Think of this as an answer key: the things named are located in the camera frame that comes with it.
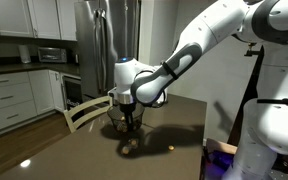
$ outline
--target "cabinet drawer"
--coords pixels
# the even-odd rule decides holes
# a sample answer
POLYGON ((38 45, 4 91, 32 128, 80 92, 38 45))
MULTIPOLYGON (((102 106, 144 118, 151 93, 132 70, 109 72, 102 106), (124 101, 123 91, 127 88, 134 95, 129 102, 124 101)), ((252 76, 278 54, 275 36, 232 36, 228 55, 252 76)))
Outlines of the cabinet drawer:
POLYGON ((36 115, 33 101, 2 108, 0 109, 0 129, 32 118, 36 115))
POLYGON ((0 108, 33 99, 29 83, 0 87, 0 108))
POLYGON ((29 82, 27 72, 0 75, 0 87, 29 82))

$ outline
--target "stainless steel refrigerator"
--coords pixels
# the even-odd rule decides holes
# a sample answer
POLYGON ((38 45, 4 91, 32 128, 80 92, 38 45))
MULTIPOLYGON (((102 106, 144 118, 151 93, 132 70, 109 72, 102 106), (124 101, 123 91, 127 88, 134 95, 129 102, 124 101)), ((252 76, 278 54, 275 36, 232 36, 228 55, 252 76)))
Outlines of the stainless steel refrigerator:
POLYGON ((75 3, 76 35, 83 101, 107 95, 114 87, 114 63, 138 56, 138 0, 75 3))

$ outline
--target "refrigerator handle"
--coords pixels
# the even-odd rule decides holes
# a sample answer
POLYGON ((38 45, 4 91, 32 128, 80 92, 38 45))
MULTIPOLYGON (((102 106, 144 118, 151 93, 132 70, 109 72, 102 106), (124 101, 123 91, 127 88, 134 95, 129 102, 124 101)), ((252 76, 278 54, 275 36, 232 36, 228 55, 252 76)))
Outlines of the refrigerator handle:
POLYGON ((100 23, 101 23, 101 63, 102 63, 102 75, 103 75, 103 93, 107 92, 107 31, 106 31, 106 19, 105 10, 100 10, 100 23))
POLYGON ((100 23, 99 18, 100 12, 99 9, 96 9, 94 12, 94 52, 95 52, 95 69, 96 69, 96 82, 97 82, 97 92, 102 94, 102 73, 101 73, 101 37, 100 37, 100 23))

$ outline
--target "dark countertop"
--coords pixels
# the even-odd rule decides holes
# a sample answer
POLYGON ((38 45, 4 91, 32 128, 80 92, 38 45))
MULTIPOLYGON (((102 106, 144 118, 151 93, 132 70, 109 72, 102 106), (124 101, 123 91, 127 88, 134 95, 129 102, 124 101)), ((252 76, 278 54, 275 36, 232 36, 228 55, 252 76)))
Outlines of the dark countertop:
POLYGON ((117 133, 104 114, 29 158, 28 167, 18 165, 0 179, 199 179, 206 103, 168 99, 161 108, 146 108, 144 124, 133 133, 117 133), (139 147, 122 155, 130 138, 138 138, 139 147))
POLYGON ((75 76, 80 76, 80 69, 75 64, 51 64, 51 63, 29 63, 29 64, 9 64, 0 66, 0 74, 16 73, 24 71, 34 71, 49 69, 75 76))

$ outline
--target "floor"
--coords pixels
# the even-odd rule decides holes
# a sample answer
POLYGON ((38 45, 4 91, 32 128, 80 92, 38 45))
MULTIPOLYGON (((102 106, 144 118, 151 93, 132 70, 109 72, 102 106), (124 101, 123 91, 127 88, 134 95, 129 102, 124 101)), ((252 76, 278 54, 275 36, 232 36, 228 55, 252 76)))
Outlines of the floor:
POLYGON ((70 134, 63 114, 56 113, 0 136, 0 174, 70 134))

